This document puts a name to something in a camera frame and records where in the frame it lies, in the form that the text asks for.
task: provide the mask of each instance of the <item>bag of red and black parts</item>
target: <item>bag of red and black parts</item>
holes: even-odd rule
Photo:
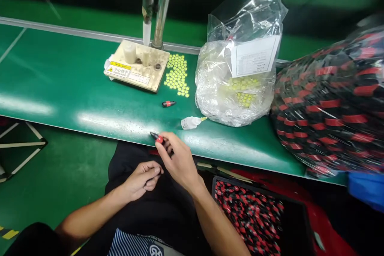
[[[277,75],[271,118],[312,176],[384,172],[384,26],[297,59]]]

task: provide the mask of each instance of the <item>plastic bag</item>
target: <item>plastic bag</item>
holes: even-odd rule
[[[384,172],[384,26],[293,61],[279,72],[271,117],[311,176]]]
[[[281,0],[225,0],[208,16],[207,43],[195,77],[195,102],[202,114],[239,127],[268,113],[275,65],[269,72],[232,78],[231,51],[243,42],[281,35],[287,11]]]

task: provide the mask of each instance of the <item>black pen tip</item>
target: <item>black pen tip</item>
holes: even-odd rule
[[[150,132],[151,136],[156,140],[157,138],[159,138],[158,134],[154,133],[154,132]]]

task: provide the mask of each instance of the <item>yellow tape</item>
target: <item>yellow tape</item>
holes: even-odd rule
[[[121,64],[121,63],[117,63],[117,62],[113,62],[113,61],[111,61],[111,65],[116,66],[116,67],[120,67],[120,68],[124,68],[124,69],[129,69],[129,70],[131,70],[131,66],[124,65],[124,64]]]
[[[16,236],[17,234],[19,234],[18,231],[10,230],[10,232],[8,232],[7,234],[5,234],[5,235],[3,236],[3,238],[6,239],[6,240],[10,240],[11,238],[13,238],[14,236]]]

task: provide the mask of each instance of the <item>glue bottle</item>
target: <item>glue bottle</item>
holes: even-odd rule
[[[190,130],[196,128],[202,121],[206,120],[207,117],[187,117],[181,120],[181,127],[183,130]]]

